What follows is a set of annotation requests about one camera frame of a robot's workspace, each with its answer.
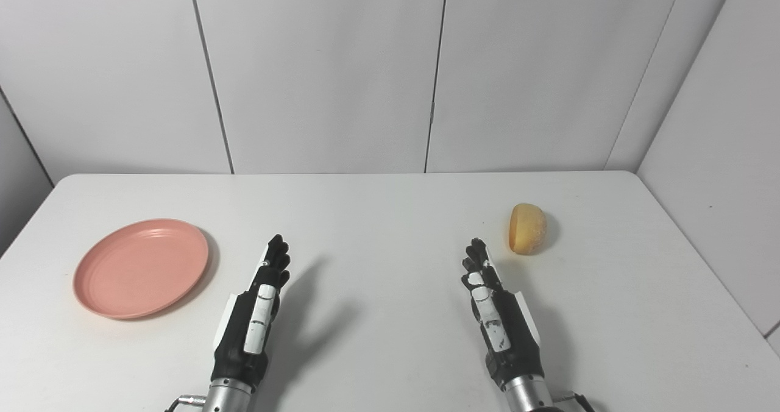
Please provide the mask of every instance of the pink plate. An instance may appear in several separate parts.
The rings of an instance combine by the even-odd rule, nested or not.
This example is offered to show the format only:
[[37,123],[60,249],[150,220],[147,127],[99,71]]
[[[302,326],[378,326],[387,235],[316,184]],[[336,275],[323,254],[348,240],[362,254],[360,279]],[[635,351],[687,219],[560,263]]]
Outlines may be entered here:
[[139,318],[186,295],[207,260],[206,239],[195,226],[170,218],[139,221],[107,235],[84,255],[73,291],[101,316]]

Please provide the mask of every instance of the panel seam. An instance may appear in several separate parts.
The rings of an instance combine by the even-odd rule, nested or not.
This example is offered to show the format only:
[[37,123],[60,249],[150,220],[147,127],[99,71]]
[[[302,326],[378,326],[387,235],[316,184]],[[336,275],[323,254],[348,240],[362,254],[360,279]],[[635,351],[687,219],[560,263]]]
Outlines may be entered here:
[[644,70],[642,71],[642,76],[639,79],[639,83],[636,85],[636,89],[634,90],[633,95],[631,96],[631,102],[629,103],[629,107],[626,109],[626,114],[623,116],[623,121],[620,123],[620,129],[618,130],[618,133],[615,135],[615,141],[612,142],[612,147],[609,149],[609,153],[607,153],[607,159],[604,161],[604,167],[602,167],[602,170],[607,169],[607,164],[609,164],[609,159],[612,157],[612,152],[615,151],[615,145],[617,145],[618,140],[620,139],[620,134],[623,131],[623,127],[626,126],[626,120],[629,117],[629,113],[631,112],[631,107],[633,106],[633,102],[636,100],[636,95],[639,93],[640,87],[642,87],[642,82],[644,81],[644,76],[647,75],[647,70],[650,67],[650,64],[653,60],[653,56],[655,56],[655,50],[658,48],[658,43],[661,42],[661,37],[663,37],[664,30],[666,29],[666,24],[669,22],[669,18],[672,15],[672,10],[675,7],[675,4],[677,4],[677,0],[672,0],[672,4],[669,6],[669,11],[666,13],[666,19],[664,20],[664,25],[661,26],[661,31],[658,32],[658,37],[655,39],[655,44],[653,45],[653,50],[650,53],[649,58],[647,59],[647,64],[644,65]]
[[721,10],[723,9],[723,6],[725,5],[725,1],[726,0],[721,0],[720,5],[718,6],[718,10],[714,13],[714,17],[712,18],[712,20],[710,21],[709,26],[707,27],[707,32],[705,33],[704,38],[702,39],[701,43],[699,44],[699,47],[697,48],[696,53],[694,53],[694,55],[693,55],[693,60],[691,60],[691,62],[688,64],[682,79],[680,79],[679,84],[677,84],[677,88],[675,90],[674,96],[672,96],[671,100],[665,106],[663,118],[661,118],[660,123],[658,124],[657,128],[655,128],[655,131],[653,132],[653,136],[650,139],[649,145],[647,146],[645,151],[643,151],[642,156],[640,157],[640,160],[639,160],[640,165],[642,164],[642,162],[644,161],[645,157],[647,156],[647,153],[649,153],[650,146],[652,145],[653,141],[655,140],[655,137],[658,136],[658,132],[661,131],[661,126],[663,125],[663,122],[666,120],[666,115],[668,115],[669,110],[672,109],[672,104],[674,104],[674,101],[677,99],[677,95],[679,95],[680,89],[682,89],[685,80],[688,78],[688,74],[690,74],[690,70],[693,68],[694,62],[696,62],[697,57],[699,57],[699,53],[701,52],[701,48],[703,48],[704,47],[704,43],[707,42],[707,37],[710,37],[710,31],[712,31],[712,27],[715,25],[716,20],[718,20],[718,16],[721,13]]
[[200,9],[198,8],[197,0],[193,1],[193,10],[195,10],[195,22],[197,23],[197,31],[200,35],[200,45],[203,47],[203,56],[206,60],[206,70],[208,71],[208,80],[211,84],[211,93],[214,96],[214,106],[217,108],[217,119],[219,120],[219,129],[222,131],[222,142],[225,145],[225,154],[228,157],[228,166],[230,167],[230,173],[236,174],[236,170],[233,169],[233,158],[230,154],[230,144],[228,144],[228,134],[225,131],[225,120],[222,117],[222,106],[219,103],[219,96],[217,95],[217,84],[214,82],[214,71],[211,68],[211,57],[208,54],[208,46],[206,45],[206,35],[203,32],[203,22],[200,20]]
[[22,132],[22,137],[24,138],[25,142],[27,142],[27,146],[30,148],[30,151],[33,152],[33,156],[35,157],[35,160],[38,163],[38,165],[41,167],[44,176],[46,176],[46,180],[51,185],[51,188],[53,188],[54,182],[51,180],[51,176],[48,174],[48,171],[46,170],[46,166],[44,165],[44,162],[41,160],[41,156],[39,156],[38,152],[35,150],[35,147],[33,146],[33,142],[30,141],[30,137],[27,135],[27,131],[25,131],[24,127],[22,126],[22,122],[19,121],[19,117],[16,115],[16,112],[14,112],[14,109],[11,106],[11,102],[9,101],[8,96],[5,95],[5,92],[3,92],[2,87],[0,87],[0,100],[5,102],[5,105],[8,106],[8,111],[11,112],[11,118],[13,118],[14,122],[16,123],[16,126],[19,127],[19,131]]
[[447,0],[441,1],[441,23],[439,24],[439,40],[436,48],[436,70],[434,71],[434,90],[431,95],[431,116],[428,119],[428,140],[425,145],[425,165],[423,173],[428,172],[428,156],[431,153],[431,133],[434,129],[434,110],[436,109],[436,84],[438,82],[438,65],[441,58],[441,35],[444,33],[444,15],[447,9]]

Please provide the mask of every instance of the bread roll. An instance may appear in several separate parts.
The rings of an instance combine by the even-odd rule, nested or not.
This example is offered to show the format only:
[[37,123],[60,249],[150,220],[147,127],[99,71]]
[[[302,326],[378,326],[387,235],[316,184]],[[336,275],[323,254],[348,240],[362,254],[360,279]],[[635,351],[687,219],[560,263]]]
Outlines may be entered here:
[[532,254],[544,243],[547,218],[538,206],[519,204],[509,220],[509,248],[515,254]]

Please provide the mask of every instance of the cable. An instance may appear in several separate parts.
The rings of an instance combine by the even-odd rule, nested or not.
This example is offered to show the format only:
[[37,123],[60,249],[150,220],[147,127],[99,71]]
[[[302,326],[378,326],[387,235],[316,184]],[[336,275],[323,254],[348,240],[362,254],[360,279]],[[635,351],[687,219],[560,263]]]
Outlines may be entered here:
[[585,396],[579,395],[578,393],[574,394],[574,400],[577,401],[577,403],[582,407],[582,409],[585,410],[585,412],[596,412],[593,407],[590,406],[590,403],[588,403],[587,398]]
[[173,403],[171,403],[171,406],[168,407],[164,412],[173,412],[173,409],[176,409],[176,407],[179,405],[179,399],[173,400]]

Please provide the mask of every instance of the black robotic glove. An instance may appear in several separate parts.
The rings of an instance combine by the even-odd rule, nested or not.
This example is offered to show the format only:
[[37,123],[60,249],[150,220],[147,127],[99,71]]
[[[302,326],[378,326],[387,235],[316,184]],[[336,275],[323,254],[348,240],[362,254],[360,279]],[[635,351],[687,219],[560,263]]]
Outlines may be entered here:
[[[237,296],[225,333],[214,351],[212,380],[232,378],[250,385],[252,390],[255,390],[263,379],[268,367],[268,356],[264,351],[265,339],[268,338],[271,321],[279,309],[279,291],[290,277],[289,271],[285,270],[290,263],[288,250],[289,246],[282,240],[281,235],[276,235],[268,242],[268,251],[261,267],[257,269],[250,288]],[[258,293],[260,293],[259,298],[262,299],[269,290],[273,293],[270,318],[267,321],[257,321],[253,319],[253,312],[258,301]],[[261,340],[260,349],[250,353],[245,350],[245,342],[250,324],[253,323],[263,324],[264,338]]]
[[504,384],[521,375],[543,377],[539,345],[531,334],[515,295],[504,290],[480,239],[466,248],[463,285],[471,292],[471,309],[487,344],[485,363],[491,378]]

